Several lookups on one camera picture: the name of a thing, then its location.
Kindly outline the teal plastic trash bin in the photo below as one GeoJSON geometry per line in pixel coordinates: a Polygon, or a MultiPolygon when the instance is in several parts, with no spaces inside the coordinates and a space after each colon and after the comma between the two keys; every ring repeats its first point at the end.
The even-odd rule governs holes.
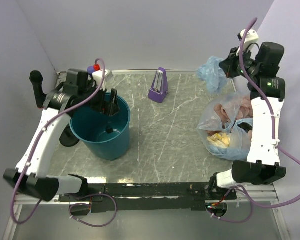
{"type": "Polygon", "coordinates": [[[125,155],[130,145],[130,107],[121,96],[117,97],[117,103],[119,113],[114,116],[82,106],[69,123],[76,138],[94,155],[109,161],[125,155]]]}

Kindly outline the light blue trash bag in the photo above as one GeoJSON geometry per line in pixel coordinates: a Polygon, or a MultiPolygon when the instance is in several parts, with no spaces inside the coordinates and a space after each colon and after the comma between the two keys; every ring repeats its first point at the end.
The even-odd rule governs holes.
{"type": "Polygon", "coordinates": [[[197,77],[206,83],[206,88],[211,94],[219,94],[228,84],[226,74],[219,66],[222,61],[222,58],[211,56],[196,71],[197,77]]]}

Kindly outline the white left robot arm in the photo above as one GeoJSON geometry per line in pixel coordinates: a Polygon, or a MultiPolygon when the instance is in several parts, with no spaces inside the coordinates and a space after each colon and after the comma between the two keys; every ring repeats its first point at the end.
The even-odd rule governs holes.
{"type": "Polygon", "coordinates": [[[37,106],[42,108],[41,119],[32,141],[15,168],[5,170],[3,178],[14,188],[15,193],[24,194],[45,202],[57,195],[71,194],[77,201],[89,195],[88,180],[82,176],[49,176],[48,170],[60,137],[69,126],[75,113],[84,107],[106,116],[119,112],[117,91],[111,90],[106,100],[106,82],[113,77],[108,69],[92,74],[85,70],[70,69],[66,80],[49,94],[43,92],[43,76],[33,70],[32,83],[37,106]]]}

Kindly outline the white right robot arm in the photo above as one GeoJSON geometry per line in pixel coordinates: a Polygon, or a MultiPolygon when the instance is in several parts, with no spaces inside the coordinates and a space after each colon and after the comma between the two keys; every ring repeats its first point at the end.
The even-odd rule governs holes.
{"type": "Polygon", "coordinates": [[[251,51],[243,53],[243,64],[252,79],[248,84],[253,110],[251,147],[246,161],[236,158],[228,171],[215,173],[208,193],[220,199],[237,184],[269,185],[286,175],[277,150],[279,121],[286,95],[286,82],[277,77],[285,48],[274,42],[263,42],[255,59],[251,51]]]}

